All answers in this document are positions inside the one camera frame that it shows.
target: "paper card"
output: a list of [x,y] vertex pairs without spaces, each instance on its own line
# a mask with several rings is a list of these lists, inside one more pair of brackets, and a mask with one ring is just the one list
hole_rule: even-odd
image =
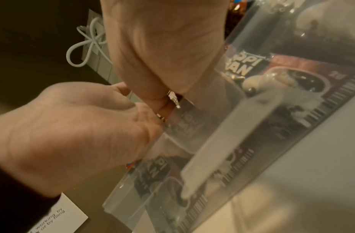
[[88,217],[65,195],[28,233],[74,233]]

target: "white cable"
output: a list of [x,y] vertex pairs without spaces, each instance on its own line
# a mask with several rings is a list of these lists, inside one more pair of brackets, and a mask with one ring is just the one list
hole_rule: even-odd
[[[87,27],[85,27],[85,26],[80,26],[80,27],[77,27],[77,28],[76,28],[76,29],[78,30],[78,32],[79,32],[81,35],[83,35],[85,38],[87,38],[88,40],[82,41],[82,42],[80,42],[80,43],[77,43],[76,45],[71,46],[71,47],[69,48],[69,50],[67,51],[67,53],[66,53],[67,62],[68,62],[70,65],[72,65],[73,67],[82,67],[82,66],[85,66],[86,63],[88,63],[94,45],[98,48],[98,50],[100,51],[100,53],[107,59],[107,61],[109,61],[109,62],[112,64],[111,59],[109,59],[109,57],[107,57],[107,56],[104,54],[104,52],[102,51],[102,48],[101,48],[101,45],[105,45],[105,44],[107,43],[107,41],[105,40],[105,41],[99,42],[99,40],[102,38],[102,36],[104,36],[105,33],[103,32],[103,33],[101,33],[101,34],[99,34],[99,35],[97,35],[97,36],[95,35],[96,31],[95,31],[94,26],[95,26],[95,24],[96,24],[96,22],[97,22],[98,20],[100,20],[99,17],[94,18],[94,19],[92,20],[91,24],[90,24],[89,30],[90,30],[90,35],[91,35],[91,37],[87,36],[87,35],[84,33],[84,31],[86,32]],[[77,48],[79,48],[79,47],[81,47],[81,46],[88,45],[88,44],[90,44],[90,46],[89,46],[88,53],[87,53],[87,55],[86,55],[86,57],[85,57],[83,63],[81,63],[81,64],[74,64],[74,63],[71,61],[71,58],[70,58],[71,53],[72,53],[75,49],[77,49]]]

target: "black sleeve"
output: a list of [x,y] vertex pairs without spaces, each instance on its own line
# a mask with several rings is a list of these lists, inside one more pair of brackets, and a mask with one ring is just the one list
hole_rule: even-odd
[[58,199],[37,194],[0,169],[0,233],[27,233]]

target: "hand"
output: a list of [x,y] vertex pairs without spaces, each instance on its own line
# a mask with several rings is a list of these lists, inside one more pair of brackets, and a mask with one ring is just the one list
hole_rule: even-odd
[[0,167],[47,197],[139,159],[160,132],[151,109],[124,83],[61,83],[0,116]]
[[223,53],[228,0],[101,2],[114,66],[156,113],[168,116],[175,107],[169,90],[201,108],[229,105],[221,78],[200,82]]

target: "clear plastic case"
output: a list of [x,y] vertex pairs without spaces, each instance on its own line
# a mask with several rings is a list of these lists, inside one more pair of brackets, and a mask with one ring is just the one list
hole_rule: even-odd
[[354,95],[355,0],[258,0],[104,209],[191,232]]

